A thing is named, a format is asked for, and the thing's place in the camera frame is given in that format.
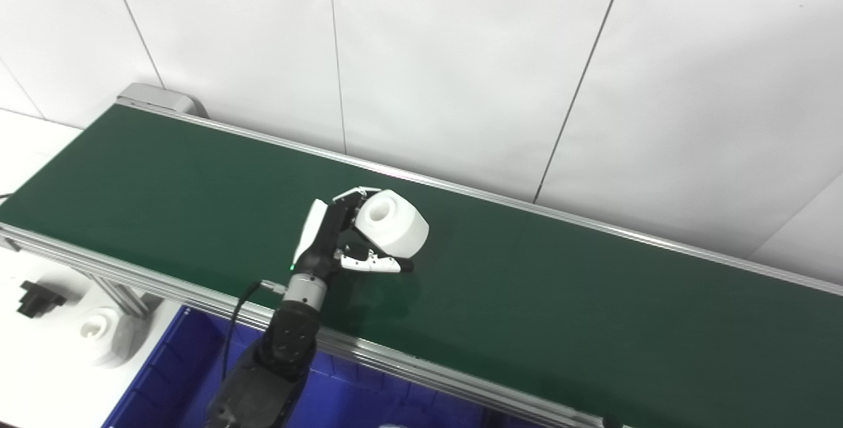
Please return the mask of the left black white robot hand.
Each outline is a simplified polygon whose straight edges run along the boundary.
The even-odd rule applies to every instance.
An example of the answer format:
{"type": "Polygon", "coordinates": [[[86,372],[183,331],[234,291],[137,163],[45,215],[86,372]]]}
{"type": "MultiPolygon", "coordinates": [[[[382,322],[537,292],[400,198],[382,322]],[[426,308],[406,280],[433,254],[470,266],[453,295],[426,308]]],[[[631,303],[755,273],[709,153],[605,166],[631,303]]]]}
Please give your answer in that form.
{"type": "Polygon", "coordinates": [[[418,209],[391,189],[355,187],[308,210],[291,270],[328,281],[342,270],[412,272],[429,235],[418,209]]]}

